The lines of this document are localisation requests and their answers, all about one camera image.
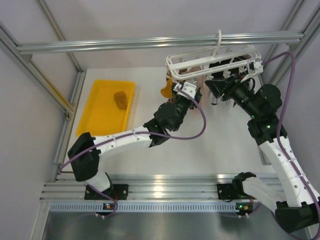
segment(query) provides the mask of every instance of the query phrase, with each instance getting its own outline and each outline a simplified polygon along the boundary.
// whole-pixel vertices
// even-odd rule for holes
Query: white shelf
[[[97,79],[136,83],[128,130],[152,119],[158,107],[166,102],[160,93],[166,84],[165,67],[88,69],[68,149],[77,139],[78,124]],[[256,81],[256,85],[260,87],[259,81]],[[204,112],[207,128],[201,137],[188,141],[170,139],[150,149],[124,152],[101,162],[99,169],[110,174],[139,175],[237,174],[247,171],[274,173],[272,166],[262,164],[256,142],[248,131],[247,122],[250,118],[239,106],[233,107],[232,102],[229,105],[224,102],[217,106],[208,104]],[[172,135],[193,136],[201,130],[202,124],[201,115],[189,111],[179,131]],[[65,170],[71,171],[72,168],[68,165]]]

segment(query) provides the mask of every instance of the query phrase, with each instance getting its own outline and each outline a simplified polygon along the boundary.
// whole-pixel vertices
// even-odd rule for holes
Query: orange object
[[[172,77],[170,77],[168,81],[166,81],[166,86],[160,90],[162,96],[164,96],[166,99],[173,98],[172,84],[173,84]]]
[[[116,105],[118,108],[122,110],[126,110],[128,103],[127,103],[127,95],[123,91],[117,91],[114,95],[113,98],[115,100]]]
[[[127,128],[135,83],[132,81],[96,80],[86,102],[76,135],[90,132],[91,136],[105,136],[124,132]],[[115,94],[123,92],[127,107],[120,109]]]

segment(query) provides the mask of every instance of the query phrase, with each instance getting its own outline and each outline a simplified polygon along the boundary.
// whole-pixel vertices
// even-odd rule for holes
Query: black bracket
[[[239,210],[236,212],[237,215],[244,216],[246,214],[251,214],[254,210],[254,206],[252,206],[250,202],[240,202],[236,203],[236,209]]]
[[[113,190],[111,192],[103,192],[114,200],[127,200],[129,192],[128,184],[113,184]],[[85,187],[85,200],[105,200],[106,198],[96,191],[94,191],[90,186]]]
[[[238,193],[232,183],[217,184],[218,198],[225,202],[231,202],[232,200],[239,199]]]

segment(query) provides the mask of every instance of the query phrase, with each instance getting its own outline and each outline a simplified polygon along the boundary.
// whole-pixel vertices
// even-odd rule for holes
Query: brown object
[[[121,110],[126,110],[128,106],[127,95],[123,91],[118,91],[113,95],[116,105]]]

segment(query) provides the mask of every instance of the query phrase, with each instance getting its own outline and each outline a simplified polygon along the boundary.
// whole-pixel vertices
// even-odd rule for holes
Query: white plastic holder
[[[208,46],[208,47],[202,47],[202,48],[181,53],[181,54],[171,54],[166,57],[166,66],[170,70],[171,75],[174,79],[182,80],[182,81],[204,76],[204,75],[211,75],[213,73],[227,71],[229,69],[242,68],[243,66],[247,68],[249,64],[252,64],[252,63],[254,63],[254,65],[257,67],[258,67],[257,63],[260,63],[260,66],[261,66],[261,55],[253,45],[245,45],[242,49],[239,49],[239,50],[227,51],[225,53],[217,53],[215,55],[212,55],[212,52],[215,51],[215,49],[217,48],[218,46]],[[197,56],[199,56],[200,53],[202,54],[207,53],[209,56],[197,59]],[[234,59],[243,55],[250,55],[251,58],[227,63],[227,64],[216,66],[216,67],[202,69],[199,71],[189,72],[186,74],[179,74],[179,70],[181,69],[189,69],[196,66],[208,66],[209,64],[221,62],[227,59]],[[184,60],[185,59],[193,59],[193,60],[185,60],[184,62],[179,62],[179,59],[181,58]],[[255,71],[253,71],[252,73],[249,73],[245,77],[245,79],[252,78],[253,76],[262,72],[263,72],[263,68],[261,66],[257,68]]]

